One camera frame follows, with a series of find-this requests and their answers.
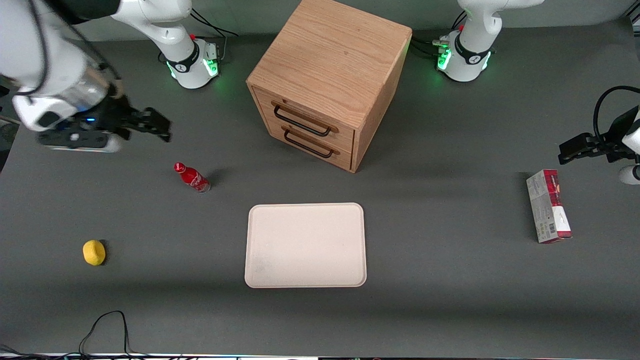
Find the green led light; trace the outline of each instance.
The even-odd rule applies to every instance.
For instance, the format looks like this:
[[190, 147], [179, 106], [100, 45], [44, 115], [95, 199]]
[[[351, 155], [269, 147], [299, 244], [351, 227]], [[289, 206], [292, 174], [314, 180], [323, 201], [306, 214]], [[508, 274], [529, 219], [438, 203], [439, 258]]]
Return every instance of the green led light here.
[[489, 62], [489, 58], [491, 57], [491, 51], [486, 55], [486, 60], [484, 61], [484, 65], [482, 65], [482, 69], [486, 69], [486, 64]]
[[173, 73], [173, 69], [171, 68], [171, 65], [169, 65], [169, 62], [166, 62], [166, 66], [169, 68], [169, 71], [171, 71], [171, 77], [175, 79], [175, 74]]
[[218, 75], [218, 62], [216, 60], [202, 59], [202, 63], [211, 77]]
[[451, 50], [447, 49], [438, 59], [438, 68], [440, 70], [446, 69], [449, 64], [449, 59], [451, 59]]

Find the box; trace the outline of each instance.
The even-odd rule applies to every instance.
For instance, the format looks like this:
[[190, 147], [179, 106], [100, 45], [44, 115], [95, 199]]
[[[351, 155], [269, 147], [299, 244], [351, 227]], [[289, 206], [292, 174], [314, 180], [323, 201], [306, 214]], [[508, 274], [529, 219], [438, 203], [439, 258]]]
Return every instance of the box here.
[[302, 0], [246, 83], [269, 134], [356, 172], [396, 93], [412, 31]]
[[529, 199], [539, 243], [571, 238], [571, 228], [560, 201], [557, 170], [542, 170], [527, 179]]

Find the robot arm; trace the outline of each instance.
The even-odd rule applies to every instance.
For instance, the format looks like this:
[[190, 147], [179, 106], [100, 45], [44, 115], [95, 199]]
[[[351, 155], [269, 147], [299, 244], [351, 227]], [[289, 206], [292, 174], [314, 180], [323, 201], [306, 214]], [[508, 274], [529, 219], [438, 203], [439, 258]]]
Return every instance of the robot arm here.
[[635, 161], [635, 165], [623, 167], [618, 172], [618, 178], [625, 184], [640, 184], [640, 106], [636, 106], [616, 118], [609, 130], [600, 134], [598, 129], [598, 112], [600, 105], [607, 95], [615, 90], [630, 90], [640, 93], [640, 89], [631, 86], [615, 86], [600, 96], [593, 121], [593, 131], [582, 133], [571, 140], [562, 143], [558, 160], [561, 165], [581, 158], [607, 156], [609, 163], [622, 159]]
[[[114, 152], [120, 139], [129, 139], [130, 129], [169, 142], [168, 119], [152, 108], [132, 108], [118, 76], [109, 82], [89, 57], [61, 36], [55, 26], [58, 16], [47, 4], [69, 19], [75, 15], [69, 9], [74, 2], [46, 1], [0, 2], [0, 74], [20, 86], [13, 105], [22, 123], [53, 149]], [[191, 0], [111, 0], [85, 6], [75, 23], [113, 13], [115, 4], [113, 17], [150, 37], [182, 86], [198, 88], [218, 75], [215, 45], [194, 41], [181, 25], [153, 25], [188, 16]]]
[[502, 29], [501, 10], [522, 9], [543, 3], [544, 0], [458, 0], [467, 13], [464, 30], [454, 29], [440, 37], [451, 48], [443, 53], [438, 70], [456, 81], [472, 81], [486, 68], [491, 45]]
[[172, 76], [185, 88], [206, 85], [218, 75], [218, 49], [192, 39], [184, 26], [156, 23], [182, 20], [191, 13], [191, 0], [120, 0], [111, 17], [148, 36], [162, 51]]

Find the beige tray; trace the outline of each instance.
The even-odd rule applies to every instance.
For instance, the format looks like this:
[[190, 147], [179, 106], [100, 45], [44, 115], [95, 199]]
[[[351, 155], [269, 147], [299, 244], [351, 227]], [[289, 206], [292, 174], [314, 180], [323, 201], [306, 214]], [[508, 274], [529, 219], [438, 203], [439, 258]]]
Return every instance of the beige tray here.
[[356, 287], [366, 280], [360, 205], [256, 205], [249, 212], [244, 266], [248, 286]]

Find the coca-cola bottle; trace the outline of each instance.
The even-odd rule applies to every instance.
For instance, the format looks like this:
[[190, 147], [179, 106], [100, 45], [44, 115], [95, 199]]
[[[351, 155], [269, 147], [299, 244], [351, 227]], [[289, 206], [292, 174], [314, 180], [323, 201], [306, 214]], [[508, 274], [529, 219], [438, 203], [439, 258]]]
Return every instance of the coca-cola bottle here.
[[180, 174], [182, 181], [190, 187], [194, 188], [199, 193], [208, 192], [211, 188], [209, 181], [200, 173], [192, 168], [186, 167], [183, 163], [175, 163], [173, 169]]

